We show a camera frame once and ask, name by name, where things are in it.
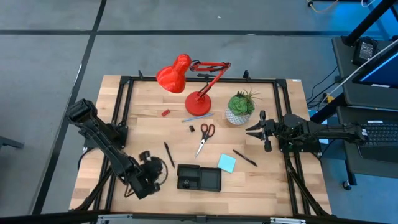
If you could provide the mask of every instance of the black tray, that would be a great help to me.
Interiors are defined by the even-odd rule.
[[[185,190],[221,191],[221,169],[179,164],[177,188]]]

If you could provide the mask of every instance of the monitor screen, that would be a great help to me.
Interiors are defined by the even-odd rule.
[[[359,81],[377,85],[398,86],[398,52],[370,70]]]

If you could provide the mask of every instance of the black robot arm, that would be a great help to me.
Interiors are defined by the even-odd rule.
[[[268,136],[286,142],[291,146],[305,146],[313,144],[319,139],[343,139],[345,141],[362,144],[368,138],[366,130],[356,124],[327,125],[306,121],[295,114],[286,114],[283,122],[275,122],[273,119],[266,120],[266,112],[260,112],[260,121],[247,128],[247,131],[261,129],[261,132],[246,133],[264,141],[264,148],[271,151],[271,142]]]
[[[117,127],[105,124],[97,117],[97,109],[91,101],[82,99],[68,108],[66,112],[70,124],[79,127],[79,133],[86,139],[95,142],[109,159],[116,177],[124,184],[130,185],[139,199],[160,190],[155,183],[162,173],[162,163],[158,157],[151,157],[149,151],[140,154],[139,164],[135,158],[128,156],[121,149],[122,135]]]

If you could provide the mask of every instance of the red eraser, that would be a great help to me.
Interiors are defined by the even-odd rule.
[[[166,115],[168,115],[169,113],[170,113],[170,110],[167,109],[167,110],[163,111],[162,116],[166,116]]]

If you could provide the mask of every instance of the keyboard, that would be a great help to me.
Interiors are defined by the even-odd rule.
[[[361,124],[368,134],[368,141],[358,146],[365,159],[398,163],[398,123],[383,121],[381,124]]]

